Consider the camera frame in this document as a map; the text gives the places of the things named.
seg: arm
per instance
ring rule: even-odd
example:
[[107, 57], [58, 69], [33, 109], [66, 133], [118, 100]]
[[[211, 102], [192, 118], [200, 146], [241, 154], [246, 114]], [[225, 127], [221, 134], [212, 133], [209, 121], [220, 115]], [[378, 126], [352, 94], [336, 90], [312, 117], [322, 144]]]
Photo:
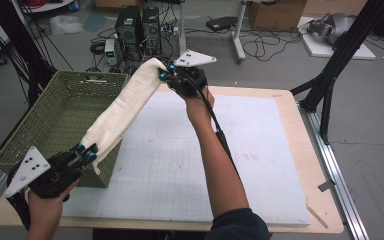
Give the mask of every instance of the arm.
[[[214, 97], [207, 88], [203, 90], [211, 105]], [[195, 129], [201, 147], [213, 216], [225, 212], [249, 208], [245, 189], [229, 157], [220, 144], [211, 126], [211, 117], [205, 104], [198, 98], [183, 97], [189, 120]]]
[[72, 183], [57, 198], [41, 199], [33, 191], [29, 191], [31, 224], [27, 239], [48, 240], [54, 238], [62, 214], [64, 197], [70, 193], [78, 182], [79, 180]]

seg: white mat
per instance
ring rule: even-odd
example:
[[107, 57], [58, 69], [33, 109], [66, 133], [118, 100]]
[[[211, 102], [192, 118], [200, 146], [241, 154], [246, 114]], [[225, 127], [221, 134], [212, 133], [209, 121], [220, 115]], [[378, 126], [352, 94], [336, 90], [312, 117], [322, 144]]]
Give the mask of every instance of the white mat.
[[[309, 224], [275, 101], [216, 96], [215, 113], [254, 212], [269, 224]], [[183, 100], [156, 93], [125, 134], [110, 186], [74, 189], [63, 215], [212, 221]]]
[[[311, 20], [313, 20], [313, 18], [302, 17], [298, 26], [302, 26], [304, 23]], [[332, 46], [329, 45], [324, 38], [319, 37], [317, 33], [304, 34], [303, 41], [310, 56], [312, 57], [331, 57], [334, 53]], [[357, 52], [355, 52], [352, 59], [375, 60], [376, 56], [364, 44], [362, 44]]]

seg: concrete floor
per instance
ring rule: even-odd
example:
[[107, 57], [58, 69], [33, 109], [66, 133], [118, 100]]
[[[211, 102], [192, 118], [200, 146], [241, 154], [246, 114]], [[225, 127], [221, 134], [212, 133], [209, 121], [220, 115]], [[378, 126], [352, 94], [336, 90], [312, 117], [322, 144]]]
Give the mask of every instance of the concrete floor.
[[[84, 23], [90, 11], [90, 8], [83, 8], [75, 15]], [[70, 14], [66, 10], [49, 14], [62, 13]], [[113, 25], [114, 21], [108, 20], [97, 32], [51, 36], [51, 39], [74, 70], [84, 71], [91, 67], [90, 40], [99, 31]], [[210, 85], [289, 90], [316, 77], [328, 61], [326, 58], [310, 57], [304, 44], [299, 42], [288, 44], [281, 54], [268, 62], [262, 63], [247, 56], [246, 61], [238, 65], [229, 37], [208, 34], [187, 36], [188, 48], [217, 57], [216, 64], [203, 66]], [[243, 42], [253, 39], [242, 38]], [[352, 60], [339, 76], [333, 95], [329, 139], [370, 239], [383, 240], [384, 50], [368, 42], [365, 44], [377, 58], [375, 61]], [[384, 48], [384, 43], [376, 44]], [[69, 69], [55, 50], [51, 50], [50, 54], [57, 69]], [[303, 97], [305, 94], [300, 94], [296, 100]], [[0, 144], [26, 109], [27, 104], [12, 65], [0, 65]], [[0, 239], [24, 239], [25, 236], [25, 230], [21, 227], [0, 227]], [[92, 239], [91, 230], [61, 228], [56, 239], [67, 238]], [[272, 239], [352, 237], [346, 229], [339, 235], [275, 234]]]

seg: green basket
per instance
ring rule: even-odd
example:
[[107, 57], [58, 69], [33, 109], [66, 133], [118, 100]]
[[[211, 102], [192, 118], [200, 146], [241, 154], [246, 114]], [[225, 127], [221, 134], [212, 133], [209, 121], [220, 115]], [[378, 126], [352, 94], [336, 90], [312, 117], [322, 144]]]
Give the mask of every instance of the green basket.
[[[46, 159], [74, 147], [128, 80], [126, 74], [57, 72], [1, 149], [0, 170], [8, 174], [30, 146]], [[119, 148], [120, 143], [99, 163], [100, 175], [89, 166], [79, 186], [108, 187]]]

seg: cardboard box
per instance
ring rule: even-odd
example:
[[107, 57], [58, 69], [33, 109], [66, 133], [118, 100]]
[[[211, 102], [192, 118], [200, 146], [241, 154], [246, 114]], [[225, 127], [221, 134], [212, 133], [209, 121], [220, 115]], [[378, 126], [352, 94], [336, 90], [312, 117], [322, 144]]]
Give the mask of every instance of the cardboard box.
[[367, 0], [308, 0], [303, 16], [323, 17], [326, 13], [342, 12], [357, 16]]
[[295, 32], [307, 0], [280, 0], [274, 4], [251, 5], [249, 23], [255, 31]]
[[142, 0], [95, 0], [95, 5], [98, 8], [120, 9], [121, 6], [142, 6]]

